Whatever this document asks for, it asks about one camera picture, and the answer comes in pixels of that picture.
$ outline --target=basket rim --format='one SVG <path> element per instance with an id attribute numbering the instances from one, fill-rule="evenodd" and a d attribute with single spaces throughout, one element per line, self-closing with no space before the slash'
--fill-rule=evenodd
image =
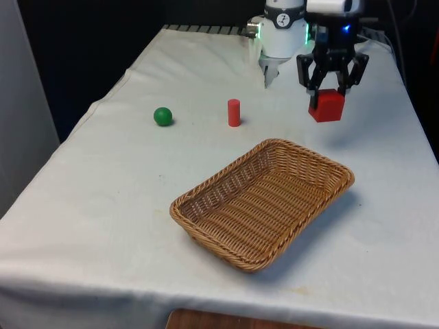
<path id="1" fill-rule="evenodd" d="M 193 199 L 194 197 L 198 196 L 200 193 L 202 193 L 205 188 L 216 184 L 219 182 L 225 175 L 225 173 L 229 173 L 230 171 L 235 170 L 237 167 L 242 165 L 247 159 L 252 157 L 253 155 L 259 153 L 263 149 L 265 149 L 267 146 L 272 144 L 279 144 L 279 145 L 286 145 L 288 147 L 293 147 L 296 149 L 301 149 L 303 151 L 308 152 L 313 157 L 318 158 L 321 161 L 324 161 L 330 165 L 333 165 L 334 167 L 338 167 L 342 170 L 344 173 L 344 176 L 346 176 L 342 183 L 334 190 L 331 191 L 331 193 L 325 197 L 324 199 L 321 199 L 318 203 L 318 205 L 311 211 L 307 216 L 304 216 L 303 218 L 298 219 L 298 225 L 295 225 L 293 228 L 285 230 L 284 234 L 282 234 L 278 240 L 274 243 L 274 247 L 270 248 L 266 253 L 264 253 L 262 256 L 258 258 L 248 258 L 244 255 L 241 255 L 240 253 L 230 249 L 222 242 L 215 239 L 210 234 L 206 233 L 204 230 L 200 229 L 195 223 L 193 223 L 190 219 L 186 218 L 180 211 L 180 207 L 190 199 Z M 302 230 L 302 227 L 304 225 L 307 225 L 308 220 L 311 218 L 316 218 L 324 209 L 322 207 L 327 204 L 331 199 L 334 199 L 336 196 L 339 195 L 343 190 L 347 189 L 348 187 L 352 186 L 355 181 L 354 173 L 346 166 L 333 161 L 326 156 L 322 156 L 321 154 L 312 151 L 310 149 L 307 149 L 306 147 L 300 146 L 296 143 L 293 143 L 291 141 L 287 141 L 284 139 L 279 138 L 270 138 L 267 139 L 258 145 L 256 145 L 253 149 L 251 149 L 249 152 L 244 154 L 243 156 L 239 157 L 232 163 L 230 163 L 227 167 L 210 177 L 208 180 L 204 181 L 203 183 L 199 184 L 195 188 L 191 189 L 190 191 L 186 192 L 184 195 L 181 195 L 179 198 L 177 198 L 174 202 L 172 202 L 169 212 L 171 217 L 180 225 L 182 226 L 186 232 L 193 236 L 194 233 L 188 231 L 188 229 L 196 231 L 197 234 L 202 236 L 204 239 L 210 241 L 210 243 L 220 247 L 224 254 L 221 256 L 225 257 L 226 260 L 230 261 L 231 263 L 234 263 L 236 266 L 236 263 L 233 262 L 230 257 L 236 258 L 238 261 L 246 263 L 247 265 L 261 265 L 264 263 L 270 263 L 270 260 L 272 260 L 275 255 L 278 254 L 278 251 L 280 249 L 285 249 L 291 242 L 294 236 L 298 231 Z"/>

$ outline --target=white table cover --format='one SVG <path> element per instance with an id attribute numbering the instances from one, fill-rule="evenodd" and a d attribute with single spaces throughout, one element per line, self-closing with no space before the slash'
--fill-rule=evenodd
<path id="1" fill-rule="evenodd" d="M 164 328 L 171 310 L 193 308 L 439 328 L 438 165 L 388 49 L 359 47 L 361 86 L 340 122 L 317 124 L 294 60 L 265 90 L 246 39 L 161 31 L 0 221 L 0 326 Z M 242 101 L 237 129 L 230 98 Z M 160 106 L 175 125 L 156 126 Z M 266 138 L 341 162 L 356 183 L 249 275 L 196 245 L 169 205 Z"/>

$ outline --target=red block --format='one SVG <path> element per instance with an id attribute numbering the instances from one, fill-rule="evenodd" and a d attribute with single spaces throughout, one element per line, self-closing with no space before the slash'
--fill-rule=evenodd
<path id="1" fill-rule="evenodd" d="M 309 107 L 309 114 L 317 122 L 340 121 L 344 108 L 344 96 L 336 89 L 321 90 L 318 95 L 317 108 Z"/>

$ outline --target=wicker basket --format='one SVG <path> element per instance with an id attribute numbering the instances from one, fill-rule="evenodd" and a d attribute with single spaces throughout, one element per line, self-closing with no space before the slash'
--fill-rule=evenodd
<path id="1" fill-rule="evenodd" d="M 244 271 L 264 269 L 354 182 L 348 168 L 270 139 L 179 197 L 172 218 Z"/>

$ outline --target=green ball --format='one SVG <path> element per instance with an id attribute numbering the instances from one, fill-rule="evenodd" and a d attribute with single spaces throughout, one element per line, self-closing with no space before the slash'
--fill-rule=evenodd
<path id="1" fill-rule="evenodd" d="M 154 112 L 154 120 L 161 127 L 167 127 L 172 124 L 172 112 L 169 108 L 158 108 Z"/>

